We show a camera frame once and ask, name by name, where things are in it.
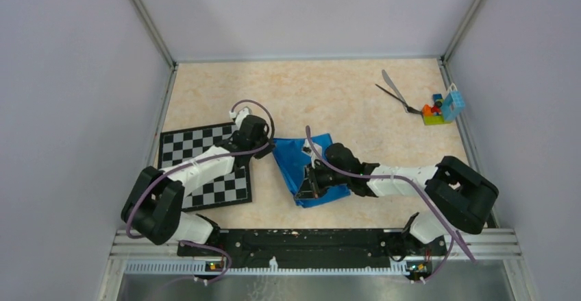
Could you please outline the blue satin napkin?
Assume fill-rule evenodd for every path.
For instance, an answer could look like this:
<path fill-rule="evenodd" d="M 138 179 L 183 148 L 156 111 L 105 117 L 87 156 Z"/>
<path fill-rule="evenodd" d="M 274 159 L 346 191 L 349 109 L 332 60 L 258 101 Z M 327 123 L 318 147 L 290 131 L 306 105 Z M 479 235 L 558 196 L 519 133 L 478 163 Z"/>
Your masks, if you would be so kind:
<path fill-rule="evenodd" d="M 295 197 L 306 180 L 305 168 L 312 163 L 310 152 L 303 150 L 310 144 L 306 139 L 274 138 L 273 142 L 275 144 L 274 159 L 288 190 Z M 349 197 L 350 194 L 346 186 L 331 186 L 324 196 L 311 200 L 296 199 L 295 204 L 302 208 L 313 208 Z"/>

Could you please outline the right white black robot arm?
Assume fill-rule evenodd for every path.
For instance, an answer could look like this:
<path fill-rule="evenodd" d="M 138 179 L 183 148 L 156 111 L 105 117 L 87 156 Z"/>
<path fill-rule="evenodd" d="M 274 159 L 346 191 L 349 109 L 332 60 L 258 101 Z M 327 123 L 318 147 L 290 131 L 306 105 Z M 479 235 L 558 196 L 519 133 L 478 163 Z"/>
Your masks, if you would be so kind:
<path fill-rule="evenodd" d="M 401 244 L 420 254 L 433 240 L 458 231 L 480 234 L 498 198 L 498 188 L 459 158 L 444 156 L 432 166 L 389 167 L 362 162 L 341 143 L 326 149 L 304 143 L 310 157 L 298 196 L 317 199 L 332 187 L 345 187 L 360 197 L 419 196 L 428 210 L 410 218 Z"/>

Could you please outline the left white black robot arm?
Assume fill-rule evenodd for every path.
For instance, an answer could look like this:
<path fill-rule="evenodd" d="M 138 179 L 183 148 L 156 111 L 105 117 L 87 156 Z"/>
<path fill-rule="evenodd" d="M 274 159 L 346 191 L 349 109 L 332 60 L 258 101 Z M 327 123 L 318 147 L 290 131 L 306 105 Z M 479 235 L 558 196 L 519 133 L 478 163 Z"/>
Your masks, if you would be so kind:
<path fill-rule="evenodd" d="M 219 226 L 203 215 L 182 210 L 186 196 L 203 185 L 246 167 L 274 148 L 273 133 L 263 118 L 243 114 L 234 120 L 236 129 L 227 139 L 179 165 L 145 167 L 136 179 L 121 211 L 125 233 L 155 245 L 167 241 L 193 242 L 203 255 L 219 248 Z"/>

